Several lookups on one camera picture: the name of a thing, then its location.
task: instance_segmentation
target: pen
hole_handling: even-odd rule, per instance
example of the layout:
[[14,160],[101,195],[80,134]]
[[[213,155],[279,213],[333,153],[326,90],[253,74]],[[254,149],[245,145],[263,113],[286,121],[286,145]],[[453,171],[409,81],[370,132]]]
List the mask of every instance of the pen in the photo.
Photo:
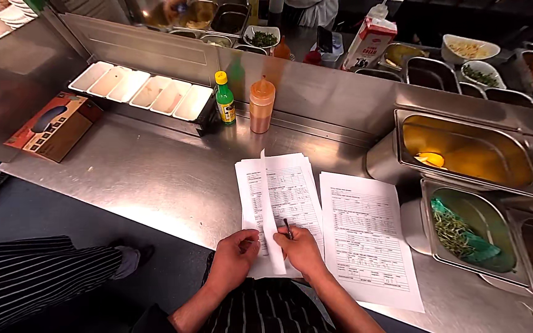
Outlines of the pen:
[[287,219],[283,219],[283,222],[285,222],[285,226],[287,227],[287,238],[293,239],[293,234],[291,233],[291,230],[289,229],[289,223],[287,223]]

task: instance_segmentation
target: floor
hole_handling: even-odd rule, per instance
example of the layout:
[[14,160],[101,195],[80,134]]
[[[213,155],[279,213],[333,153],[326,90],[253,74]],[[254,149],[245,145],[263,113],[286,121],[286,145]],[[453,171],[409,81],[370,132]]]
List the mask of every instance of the floor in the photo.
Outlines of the floor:
[[[153,303],[170,313],[199,288],[210,250],[60,193],[10,177],[0,187],[0,241],[69,235],[76,247],[117,238],[156,253],[133,275],[58,306],[7,332],[128,332]],[[387,332],[423,332],[375,312]]]

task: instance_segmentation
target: lemon slice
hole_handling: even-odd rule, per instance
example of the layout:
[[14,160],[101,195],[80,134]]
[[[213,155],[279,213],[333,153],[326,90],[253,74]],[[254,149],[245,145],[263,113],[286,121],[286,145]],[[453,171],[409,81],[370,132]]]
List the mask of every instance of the lemon slice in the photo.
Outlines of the lemon slice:
[[441,168],[445,163],[444,158],[440,154],[436,154],[436,153],[419,153],[418,157],[426,158],[425,159],[426,162],[431,163],[433,164],[433,166],[437,166],[438,168]]

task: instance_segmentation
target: stack of papers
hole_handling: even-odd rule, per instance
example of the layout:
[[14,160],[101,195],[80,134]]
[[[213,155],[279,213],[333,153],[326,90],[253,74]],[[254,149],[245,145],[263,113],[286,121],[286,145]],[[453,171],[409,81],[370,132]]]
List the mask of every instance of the stack of papers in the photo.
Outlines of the stack of papers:
[[260,231],[262,246],[249,277],[301,277],[272,237],[285,218],[311,231],[329,271],[358,303],[424,312],[394,185],[322,172],[321,208],[303,154],[263,150],[260,159],[236,163],[236,175],[242,228]]
[[242,229],[260,231],[261,250],[249,277],[301,277],[283,260],[281,248],[272,235],[277,226],[289,225],[311,231],[324,257],[322,208],[318,201],[312,164],[303,154],[264,156],[236,163],[242,202]]

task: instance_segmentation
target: yellow bottle cap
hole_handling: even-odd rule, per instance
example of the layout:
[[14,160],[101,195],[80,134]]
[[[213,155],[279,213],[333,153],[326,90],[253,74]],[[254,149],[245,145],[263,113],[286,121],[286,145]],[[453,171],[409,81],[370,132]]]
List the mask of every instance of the yellow bottle cap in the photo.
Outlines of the yellow bottle cap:
[[215,73],[215,83],[217,84],[226,84],[227,83],[227,74],[224,71],[219,71]]

